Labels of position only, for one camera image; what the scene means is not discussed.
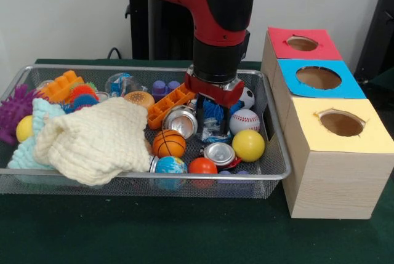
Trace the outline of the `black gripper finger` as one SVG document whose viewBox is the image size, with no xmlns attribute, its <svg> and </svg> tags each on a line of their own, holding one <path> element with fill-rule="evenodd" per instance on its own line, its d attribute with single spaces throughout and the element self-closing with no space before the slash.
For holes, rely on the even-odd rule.
<svg viewBox="0 0 394 264">
<path fill-rule="evenodd" d="M 222 135 L 227 135 L 229 129 L 228 123 L 230 120 L 230 109 L 226 106 L 221 106 L 221 109 L 223 110 L 223 119 L 220 123 L 220 133 Z"/>
<path fill-rule="evenodd" d="M 204 128 L 204 101 L 205 96 L 199 94 L 196 101 L 196 119 L 198 122 L 197 133 L 201 134 Z"/>
</svg>

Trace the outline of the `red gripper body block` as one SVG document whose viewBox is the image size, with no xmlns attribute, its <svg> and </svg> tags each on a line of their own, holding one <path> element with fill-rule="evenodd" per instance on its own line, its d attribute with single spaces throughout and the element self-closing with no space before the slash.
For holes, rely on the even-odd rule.
<svg viewBox="0 0 394 264">
<path fill-rule="evenodd" d="M 231 107 L 236 104 L 244 89 L 244 82 L 239 78 L 235 78 L 228 84 L 219 85 L 202 81 L 186 73 L 184 83 L 188 90 L 203 95 L 224 107 Z"/>
</svg>

